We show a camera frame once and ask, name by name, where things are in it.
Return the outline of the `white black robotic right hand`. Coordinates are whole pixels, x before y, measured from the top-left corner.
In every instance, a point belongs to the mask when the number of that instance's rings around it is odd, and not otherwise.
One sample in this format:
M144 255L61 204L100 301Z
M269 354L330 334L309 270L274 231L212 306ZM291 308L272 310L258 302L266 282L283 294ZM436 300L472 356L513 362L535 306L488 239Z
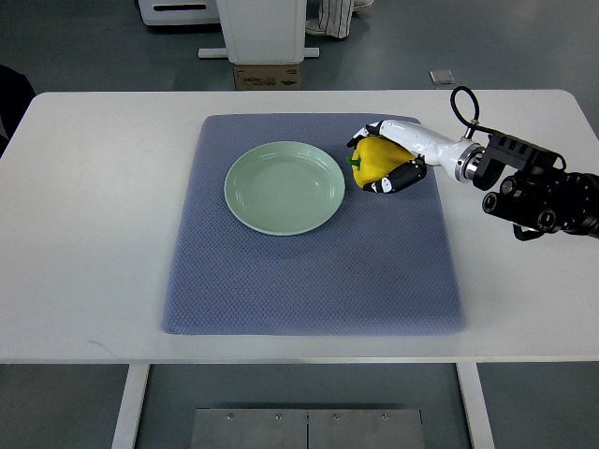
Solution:
M415 156L414 160L403 163L382 179L360 187L378 194L394 194L423 180L429 166L442 167L456 181L471 181L484 153L481 145L469 139L454 141L420 124L399 120L368 124L350 139L347 146L354 150L358 142L367 137L388 139Z

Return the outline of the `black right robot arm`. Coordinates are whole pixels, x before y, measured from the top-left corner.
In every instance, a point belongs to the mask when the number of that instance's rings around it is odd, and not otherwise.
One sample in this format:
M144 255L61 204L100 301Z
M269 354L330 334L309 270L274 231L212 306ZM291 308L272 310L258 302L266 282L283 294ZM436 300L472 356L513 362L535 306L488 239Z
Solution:
M458 163L458 176L487 193L483 211L510 222L521 241L559 231L598 237L598 176L568 172L556 152L494 132Z

